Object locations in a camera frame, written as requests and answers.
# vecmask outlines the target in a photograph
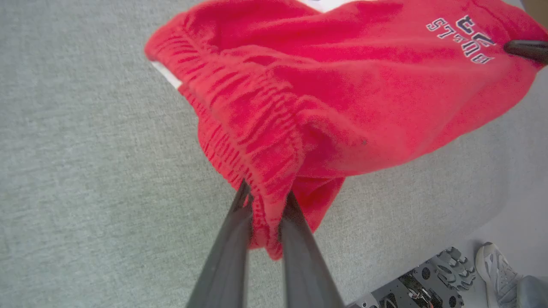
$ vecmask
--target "shoe sole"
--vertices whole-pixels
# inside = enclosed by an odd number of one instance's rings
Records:
[[[484,247],[485,246],[482,246],[476,253],[476,271],[486,284],[487,306],[489,308],[500,308],[499,303],[497,303],[496,300],[495,288],[491,284],[491,279],[489,278],[489,274],[487,273],[487,269],[483,261]]]

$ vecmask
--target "round hole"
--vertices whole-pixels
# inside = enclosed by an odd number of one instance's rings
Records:
[[[438,265],[438,268],[448,274],[451,274],[451,271],[445,266]]]
[[[451,296],[451,297],[449,298],[449,306],[450,306],[451,308],[453,308],[453,307],[456,306],[456,298],[455,298],[454,296]]]
[[[430,278],[430,270],[428,267],[423,268],[423,279],[428,280]]]

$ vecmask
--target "sneaker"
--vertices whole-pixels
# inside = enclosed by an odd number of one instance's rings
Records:
[[[487,242],[478,250],[476,269],[487,285],[489,308],[517,307],[517,283],[523,276],[510,267],[495,244]]]

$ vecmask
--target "red fabric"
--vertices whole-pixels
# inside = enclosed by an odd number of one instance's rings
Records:
[[[518,103],[541,65],[506,54],[512,39],[548,34],[499,0],[361,1],[327,13],[217,0],[177,15],[145,53],[183,82],[212,165],[235,189],[249,182],[252,247],[277,259],[291,189],[315,230],[346,176],[434,151]]]

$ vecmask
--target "floor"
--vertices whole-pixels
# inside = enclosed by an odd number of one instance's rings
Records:
[[[495,243],[514,269],[524,275],[548,276],[548,180],[515,200],[493,220],[455,245],[473,258],[484,242]],[[481,279],[462,292],[466,307],[487,307],[486,287]]]

